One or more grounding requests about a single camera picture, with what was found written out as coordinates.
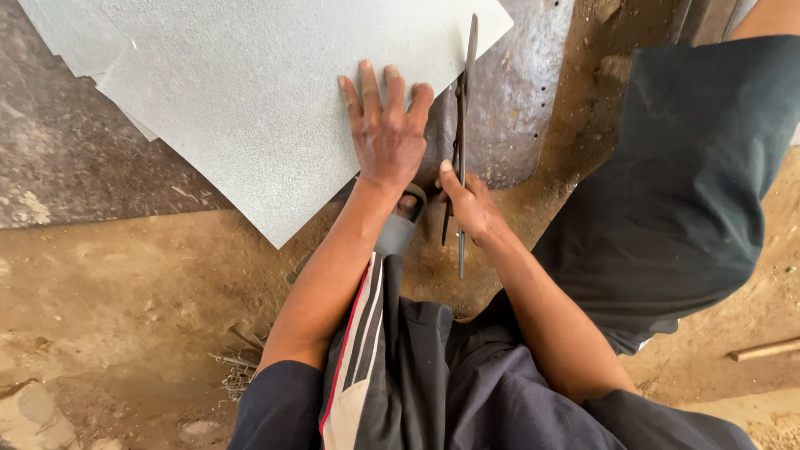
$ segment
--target sandal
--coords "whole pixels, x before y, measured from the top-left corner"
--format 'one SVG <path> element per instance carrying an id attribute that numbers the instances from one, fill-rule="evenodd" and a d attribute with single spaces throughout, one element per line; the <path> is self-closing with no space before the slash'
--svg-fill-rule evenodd
<path id="1" fill-rule="evenodd" d="M 402 194 L 413 195 L 417 198 L 417 203 L 414 205 L 411 213 L 409 213 L 408 219 L 396 215 L 395 213 L 389 214 L 386 223 L 383 224 L 383 229 L 381 229 L 378 241 L 375 244 L 374 251 L 379 255 L 402 255 L 411 242 L 411 239 L 414 237 L 414 232 L 417 230 L 419 220 L 425 213 L 428 198 L 425 196 L 425 191 L 423 191 L 421 187 L 411 183 Z"/>

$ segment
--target wrist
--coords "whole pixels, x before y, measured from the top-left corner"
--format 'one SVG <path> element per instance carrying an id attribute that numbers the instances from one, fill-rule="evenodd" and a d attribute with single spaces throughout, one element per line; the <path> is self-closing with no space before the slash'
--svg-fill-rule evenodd
<path id="1" fill-rule="evenodd" d="M 509 251 L 519 250 L 519 248 L 522 248 L 525 253 L 528 252 L 522 241 L 504 220 L 493 226 L 491 231 L 482 237 L 479 244 L 492 259 Z"/>
<path id="2" fill-rule="evenodd" d="M 375 206 L 388 207 L 389 210 L 391 210 L 402 195 L 404 188 L 405 187 L 387 185 L 385 183 L 377 183 L 374 180 L 359 177 L 356 179 L 350 197 L 368 198 Z"/>

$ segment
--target red stripe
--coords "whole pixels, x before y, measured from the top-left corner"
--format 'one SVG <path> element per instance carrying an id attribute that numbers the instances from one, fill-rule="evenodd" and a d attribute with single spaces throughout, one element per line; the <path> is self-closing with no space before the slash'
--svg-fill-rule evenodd
<path id="1" fill-rule="evenodd" d="M 358 300 L 361 299 L 361 291 L 364 289 L 364 280 L 366 279 L 366 273 L 370 270 L 369 263 L 366 265 L 364 269 L 364 275 L 361 276 L 361 286 L 358 287 L 358 294 L 355 296 L 355 300 L 353 302 L 353 309 L 350 310 L 350 319 L 347 321 L 347 329 L 345 329 L 345 339 L 342 343 L 342 351 L 339 352 L 339 361 L 336 363 L 336 372 L 334 372 L 334 382 L 330 386 L 330 395 L 328 396 L 328 406 L 325 408 L 325 414 L 322 416 L 322 420 L 319 422 L 319 435 L 322 436 L 322 426 L 325 425 L 325 421 L 328 420 L 328 415 L 330 414 L 330 406 L 334 402 L 334 392 L 336 391 L 336 380 L 339 377 L 339 368 L 342 366 L 342 358 L 345 355 L 345 350 L 347 349 L 347 336 L 350 334 L 350 325 L 353 324 L 353 316 L 355 315 L 355 307 L 358 306 Z M 325 439 L 322 439 L 322 446 L 325 446 Z"/>

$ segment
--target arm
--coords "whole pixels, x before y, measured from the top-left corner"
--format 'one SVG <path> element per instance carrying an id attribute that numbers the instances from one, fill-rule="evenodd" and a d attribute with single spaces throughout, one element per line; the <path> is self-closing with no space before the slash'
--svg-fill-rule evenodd
<path id="1" fill-rule="evenodd" d="M 522 338 L 554 391 L 577 404 L 623 389 L 638 394 L 606 338 L 547 275 L 492 203 L 477 176 L 466 188 L 450 161 L 439 169 L 442 200 L 452 199 L 458 224 L 494 261 Z"/>
<path id="2" fill-rule="evenodd" d="M 414 98 L 406 113 L 406 82 L 396 67 L 387 66 L 388 95 L 382 110 L 369 62 L 359 65 L 359 75 L 363 107 L 353 82 L 341 77 L 339 83 L 361 175 L 278 313 L 259 371 L 281 360 L 324 366 L 330 340 L 348 311 L 381 228 L 422 161 L 426 146 L 422 132 L 434 99 L 431 87 L 414 85 Z"/>

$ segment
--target hand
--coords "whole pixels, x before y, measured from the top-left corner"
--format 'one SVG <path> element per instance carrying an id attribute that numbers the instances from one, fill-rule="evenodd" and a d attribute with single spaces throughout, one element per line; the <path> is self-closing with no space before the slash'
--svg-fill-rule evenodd
<path id="1" fill-rule="evenodd" d="M 399 195 L 414 179 L 425 153 L 426 142 L 422 133 L 428 122 L 430 104 L 434 101 L 434 90 L 427 83 L 415 84 L 411 89 L 411 105 L 406 112 L 406 81 L 397 67 L 386 66 L 383 74 L 389 92 L 386 107 L 382 109 L 372 64 L 361 61 L 358 72 L 363 107 L 358 102 L 353 82 L 347 77 L 339 77 L 350 116 L 355 154 L 361 166 L 358 179 Z"/>
<path id="2" fill-rule="evenodd" d="M 450 199 L 458 225 L 473 242 L 483 247 L 499 233 L 510 229 L 489 196 L 486 184 L 472 172 L 466 172 L 465 182 L 466 187 L 463 187 L 450 160 L 442 161 L 436 180 L 436 187 L 444 190 L 439 195 L 439 202 L 445 203 Z"/>

